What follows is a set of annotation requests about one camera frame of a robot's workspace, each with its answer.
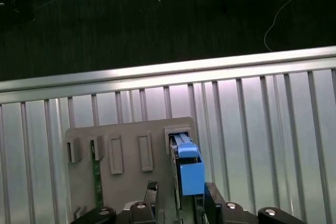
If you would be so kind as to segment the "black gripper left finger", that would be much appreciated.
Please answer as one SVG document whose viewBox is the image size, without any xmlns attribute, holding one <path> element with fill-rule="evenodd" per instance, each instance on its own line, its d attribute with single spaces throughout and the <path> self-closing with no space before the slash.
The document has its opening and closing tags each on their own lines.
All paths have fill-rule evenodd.
<svg viewBox="0 0 336 224">
<path fill-rule="evenodd" d="M 117 213 L 111 207 L 97 207 L 75 220 L 78 224 L 92 223 L 158 223 L 156 216 L 156 201 L 158 200 L 159 184 L 149 181 L 143 201 L 129 202 Z"/>
</svg>

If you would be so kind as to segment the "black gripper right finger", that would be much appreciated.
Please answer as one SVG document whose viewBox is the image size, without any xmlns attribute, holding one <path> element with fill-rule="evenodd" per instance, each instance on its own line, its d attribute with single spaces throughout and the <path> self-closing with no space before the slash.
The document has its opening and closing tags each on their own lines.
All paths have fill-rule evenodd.
<svg viewBox="0 0 336 224">
<path fill-rule="evenodd" d="M 245 223 L 245 224 L 304 224 L 295 216 L 275 207 L 265 207 L 256 214 L 244 210 L 236 202 L 225 201 L 214 183 L 205 183 L 204 210 L 208 223 Z"/>
</svg>

